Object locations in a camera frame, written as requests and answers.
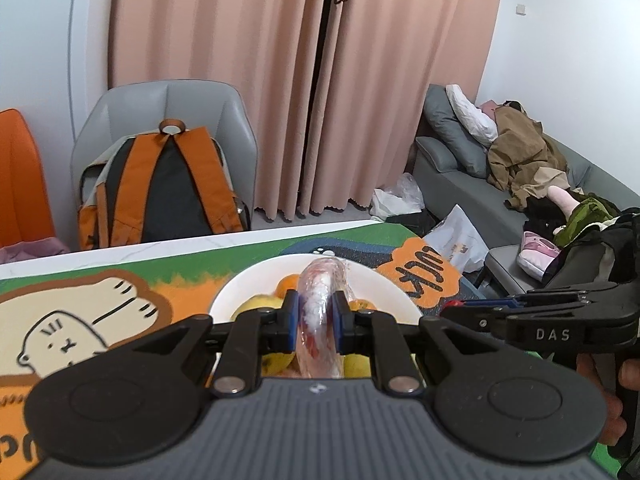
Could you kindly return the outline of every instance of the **pink curtain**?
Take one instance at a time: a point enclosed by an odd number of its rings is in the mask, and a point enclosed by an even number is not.
[[[367,206],[406,163],[431,82],[474,99],[500,0],[349,0],[332,10],[300,211]]]
[[[322,0],[114,0],[111,85],[235,86],[258,139],[256,207],[292,218]]]

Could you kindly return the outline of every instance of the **orange chair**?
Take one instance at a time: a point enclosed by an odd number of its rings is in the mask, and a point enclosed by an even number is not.
[[[55,235],[36,143],[18,110],[0,112],[0,247]]]

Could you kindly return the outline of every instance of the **plastic bag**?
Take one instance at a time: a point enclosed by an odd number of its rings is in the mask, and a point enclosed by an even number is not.
[[[489,252],[480,233],[457,204],[423,240],[459,272],[482,269]]]
[[[424,198],[413,175],[403,173],[393,187],[373,192],[371,214],[386,220],[389,216],[419,213],[424,209]]]
[[[318,258],[300,274],[296,356],[304,378],[340,379],[344,375],[331,312],[331,296],[337,290],[343,290],[348,301],[353,299],[347,269],[338,258]]]

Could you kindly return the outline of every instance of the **white marble table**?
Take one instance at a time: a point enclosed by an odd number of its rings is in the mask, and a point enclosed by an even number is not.
[[[155,242],[61,254],[60,256],[50,256],[49,258],[39,258],[25,262],[0,265],[0,280],[87,269],[90,267],[142,262],[144,260],[153,260],[154,258],[163,258],[165,256],[201,253],[213,249],[299,238],[375,224],[377,224],[377,222],[372,220],[361,220],[355,222],[284,227],[280,229],[265,229],[245,233],[187,238],[184,240],[171,240],[168,242]]]

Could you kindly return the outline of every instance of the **gray floor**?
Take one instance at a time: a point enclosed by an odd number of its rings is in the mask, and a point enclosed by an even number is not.
[[[252,230],[277,229],[279,227],[292,227],[298,225],[330,224],[332,222],[350,222],[354,220],[369,220],[370,218],[371,215],[367,210],[357,208],[351,203],[347,204],[344,211],[325,209],[320,215],[309,213],[304,218],[296,215],[291,222],[285,220],[282,213],[278,213],[278,217],[273,221],[267,220],[264,211],[257,209],[254,213]]]

